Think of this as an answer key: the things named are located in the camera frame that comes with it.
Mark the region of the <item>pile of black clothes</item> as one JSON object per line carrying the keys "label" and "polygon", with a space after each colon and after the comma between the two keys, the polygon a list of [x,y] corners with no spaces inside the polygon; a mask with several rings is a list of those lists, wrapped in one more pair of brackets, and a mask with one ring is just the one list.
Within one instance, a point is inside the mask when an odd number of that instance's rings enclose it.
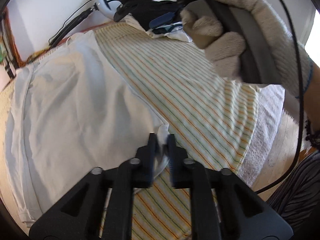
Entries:
{"label": "pile of black clothes", "polygon": [[148,31],[162,25],[171,25],[181,22],[182,7],[173,1],[151,1],[139,4],[130,13],[140,26]]}

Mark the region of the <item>striped yellow bed sheet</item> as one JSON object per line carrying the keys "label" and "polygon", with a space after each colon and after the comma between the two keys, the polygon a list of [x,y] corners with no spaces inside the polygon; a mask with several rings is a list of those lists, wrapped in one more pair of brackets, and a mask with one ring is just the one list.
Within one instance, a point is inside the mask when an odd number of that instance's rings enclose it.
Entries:
{"label": "striped yellow bed sheet", "polygon": [[[153,39],[125,23],[92,31],[103,55],[121,77],[167,122],[189,156],[208,168],[238,172],[253,136],[259,90],[218,77],[193,44]],[[5,137],[16,79],[1,93]],[[8,183],[1,140],[1,194],[14,221],[21,222]]]}

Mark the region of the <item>white terry towel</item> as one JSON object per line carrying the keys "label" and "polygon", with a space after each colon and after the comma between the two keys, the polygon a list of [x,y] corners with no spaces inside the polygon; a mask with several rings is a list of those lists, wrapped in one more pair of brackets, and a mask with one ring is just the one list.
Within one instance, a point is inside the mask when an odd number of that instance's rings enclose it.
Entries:
{"label": "white terry towel", "polygon": [[285,90],[280,85],[269,85],[260,90],[257,123],[238,172],[248,186],[254,184],[269,155],[280,125],[284,98]]}

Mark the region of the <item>white tank top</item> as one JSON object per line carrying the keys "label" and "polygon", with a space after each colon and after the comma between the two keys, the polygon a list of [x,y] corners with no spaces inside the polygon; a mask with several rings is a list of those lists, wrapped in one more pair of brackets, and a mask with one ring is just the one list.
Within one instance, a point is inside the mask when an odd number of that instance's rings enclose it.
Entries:
{"label": "white tank top", "polygon": [[95,34],[75,34],[17,75],[4,137],[8,183],[31,227],[91,169],[131,159],[169,123],[121,77]]}

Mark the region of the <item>crumpled white patterned garment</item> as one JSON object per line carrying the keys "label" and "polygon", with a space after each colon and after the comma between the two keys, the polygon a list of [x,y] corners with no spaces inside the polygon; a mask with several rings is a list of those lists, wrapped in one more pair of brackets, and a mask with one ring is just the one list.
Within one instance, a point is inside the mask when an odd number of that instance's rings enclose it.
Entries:
{"label": "crumpled white patterned garment", "polygon": [[182,22],[165,24],[156,29],[149,29],[146,31],[133,16],[126,16],[124,19],[129,26],[145,32],[151,38],[167,37],[172,40],[179,40],[187,43],[193,41],[193,39],[183,30]]}

